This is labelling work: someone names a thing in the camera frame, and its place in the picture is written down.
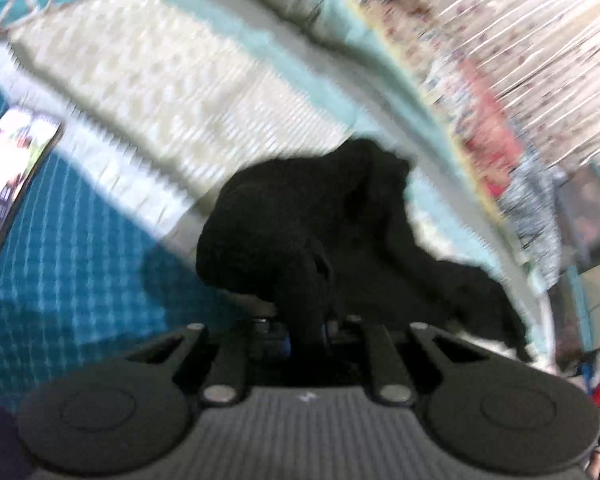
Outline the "cream chevron blanket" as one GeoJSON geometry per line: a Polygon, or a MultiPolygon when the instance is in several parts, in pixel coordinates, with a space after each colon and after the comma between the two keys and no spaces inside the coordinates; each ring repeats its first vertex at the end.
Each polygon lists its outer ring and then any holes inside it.
{"type": "Polygon", "coordinates": [[[273,65],[168,0],[85,0],[9,29],[18,60],[195,196],[347,129],[273,65]]]}

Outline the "black pants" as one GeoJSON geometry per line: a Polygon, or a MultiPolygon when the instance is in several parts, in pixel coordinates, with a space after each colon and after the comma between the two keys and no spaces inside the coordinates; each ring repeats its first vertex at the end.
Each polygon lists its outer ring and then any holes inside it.
{"type": "Polygon", "coordinates": [[[412,168],[357,138],[236,172],[202,228],[199,278],[272,304],[302,356],[321,350],[328,321],[357,315],[395,330],[459,328],[529,362],[527,329],[504,287],[416,242],[404,196],[412,168]]]}

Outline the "light teal quilt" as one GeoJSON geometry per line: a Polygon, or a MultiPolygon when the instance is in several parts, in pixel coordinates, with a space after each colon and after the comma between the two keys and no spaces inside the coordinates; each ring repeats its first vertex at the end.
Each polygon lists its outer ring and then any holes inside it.
{"type": "MultiPolygon", "coordinates": [[[[283,0],[281,6],[274,6],[273,0],[168,1],[270,62],[294,88],[306,92],[315,107],[345,126],[347,139],[369,136],[385,148],[415,156],[418,165],[406,196],[417,240],[438,257],[480,264],[501,280],[528,325],[532,356],[553,359],[554,324],[540,274],[518,268],[517,257],[480,211],[450,142],[435,124],[420,124],[424,111],[412,84],[401,84],[405,104],[394,104],[385,92],[385,82],[396,71],[392,59],[377,32],[355,15],[349,0],[283,0]]],[[[0,40],[12,49],[7,34],[0,40]]],[[[178,192],[183,210],[161,240],[192,260],[204,212],[220,188],[193,195],[139,148],[28,70],[16,55],[15,59],[89,122],[129,145],[152,174],[178,192]]]]}

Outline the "red floral quilt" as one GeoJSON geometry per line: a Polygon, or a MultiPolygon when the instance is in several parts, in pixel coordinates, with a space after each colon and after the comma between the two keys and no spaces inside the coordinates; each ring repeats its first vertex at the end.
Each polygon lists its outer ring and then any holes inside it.
{"type": "Polygon", "coordinates": [[[493,198],[512,183],[524,148],[475,64],[422,0],[358,0],[358,12],[378,30],[417,93],[493,198]]]}

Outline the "smartphone with lit screen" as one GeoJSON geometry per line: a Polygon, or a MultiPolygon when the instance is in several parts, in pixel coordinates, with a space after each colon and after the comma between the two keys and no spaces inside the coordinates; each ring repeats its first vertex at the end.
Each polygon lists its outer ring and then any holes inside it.
{"type": "Polygon", "coordinates": [[[24,194],[61,135],[60,119],[22,106],[0,118],[0,252],[24,194]]]}

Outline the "teal patterned bedsheet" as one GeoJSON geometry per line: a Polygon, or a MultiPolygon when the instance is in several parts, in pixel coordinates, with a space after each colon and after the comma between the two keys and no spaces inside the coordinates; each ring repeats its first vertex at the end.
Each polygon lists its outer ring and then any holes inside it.
{"type": "Polygon", "coordinates": [[[190,322],[237,312],[162,237],[184,204],[134,151],[36,81],[0,40],[0,117],[20,104],[64,131],[0,251],[0,403],[190,322]]]}

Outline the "floral pleated curtain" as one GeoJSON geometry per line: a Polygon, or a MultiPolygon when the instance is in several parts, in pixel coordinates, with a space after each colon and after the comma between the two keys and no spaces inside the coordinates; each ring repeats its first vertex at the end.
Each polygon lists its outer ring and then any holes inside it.
{"type": "Polygon", "coordinates": [[[547,165],[600,162],[600,0],[422,0],[547,165]]]}

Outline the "blue white patterned cloth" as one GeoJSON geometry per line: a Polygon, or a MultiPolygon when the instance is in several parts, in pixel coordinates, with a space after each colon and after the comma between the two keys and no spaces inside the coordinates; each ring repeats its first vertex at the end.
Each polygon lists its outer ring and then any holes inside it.
{"type": "Polygon", "coordinates": [[[528,145],[509,177],[509,186],[496,202],[522,254],[550,289],[558,282],[562,263],[562,234],[550,170],[528,145]]]}

